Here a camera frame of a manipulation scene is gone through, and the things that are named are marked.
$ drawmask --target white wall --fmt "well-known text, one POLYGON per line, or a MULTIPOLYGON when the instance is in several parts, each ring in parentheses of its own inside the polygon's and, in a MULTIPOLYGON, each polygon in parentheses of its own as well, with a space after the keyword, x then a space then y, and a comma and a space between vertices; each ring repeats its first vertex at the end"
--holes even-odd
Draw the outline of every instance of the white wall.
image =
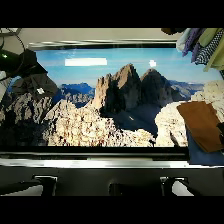
MULTIPOLYGON (((161 28, 22 28, 19 37, 27 46, 44 41, 106 40, 106 39, 169 39, 177 40, 181 34, 167 35, 161 28)), ((5 38, 5 50, 22 52, 15 37, 5 38)))

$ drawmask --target black surface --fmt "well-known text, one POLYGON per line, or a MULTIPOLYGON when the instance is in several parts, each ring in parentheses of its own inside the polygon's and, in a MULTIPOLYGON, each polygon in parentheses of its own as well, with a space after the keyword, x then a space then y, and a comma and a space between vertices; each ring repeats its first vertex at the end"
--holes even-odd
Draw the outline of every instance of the black surface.
POLYGON ((30 180, 33 175, 58 177, 56 196, 109 195, 109 185, 144 187, 160 177, 187 177, 189 186, 206 196, 224 196, 222 168, 203 169, 56 169, 0 167, 0 186, 30 180))

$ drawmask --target wire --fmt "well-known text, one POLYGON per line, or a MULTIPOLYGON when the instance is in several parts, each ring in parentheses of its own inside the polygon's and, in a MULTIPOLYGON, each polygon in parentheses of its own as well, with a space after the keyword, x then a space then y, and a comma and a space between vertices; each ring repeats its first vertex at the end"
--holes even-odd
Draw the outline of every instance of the wire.
MULTIPOLYGON (((6 28, 6 29, 8 31, 10 31, 14 36, 16 36, 16 38, 19 40, 19 42, 21 43, 21 45, 23 47, 23 58, 22 58, 22 62, 20 63, 19 67, 14 72, 12 72, 12 75, 11 76, 13 76, 13 75, 15 75, 20 70, 20 68, 22 67, 22 65, 24 63, 24 52, 25 52, 26 49, 25 49, 25 46, 24 46, 22 40, 19 38, 19 36, 15 32, 13 32, 11 29, 9 29, 9 28, 6 28)), ((0 79, 0 82, 3 81, 3 80, 5 80, 5 79, 7 79, 7 78, 10 78, 10 77, 5 77, 3 79, 0 79)))
POLYGON ((0 46, 0 50, 4 47, 4 44, 5 44, 5 38, 4 38, 4 35, 2 36, 2 44, 1 44, 1 46, 0 46))

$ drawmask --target polka dot fabric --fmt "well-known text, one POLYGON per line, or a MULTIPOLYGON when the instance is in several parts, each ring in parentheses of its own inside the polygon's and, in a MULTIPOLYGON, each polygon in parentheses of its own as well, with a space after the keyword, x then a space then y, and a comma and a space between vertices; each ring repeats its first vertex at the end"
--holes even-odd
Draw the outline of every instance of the polka dot fabric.
POLYGON ((201 46, 199 47, 198 55, 195 60, 196 65, 208 64, 209 59, 211 58, 216 48, 218 47, 223 34, 224 34, 224 29, 218 32, 216 36, 213 38, 213 40, 206 47, 201 47, 201 46))

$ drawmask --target display screen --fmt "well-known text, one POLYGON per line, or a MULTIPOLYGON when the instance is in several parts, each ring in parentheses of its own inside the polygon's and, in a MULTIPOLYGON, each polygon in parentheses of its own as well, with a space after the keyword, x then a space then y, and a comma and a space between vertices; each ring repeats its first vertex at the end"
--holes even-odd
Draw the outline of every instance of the display screen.
POLYGON ((175 48, 36 51, 58 91, 17 97, 13 79, 1 101, 0 143, 15 146, 187 146, 176 106, 204 100, 220 72, 175 48))

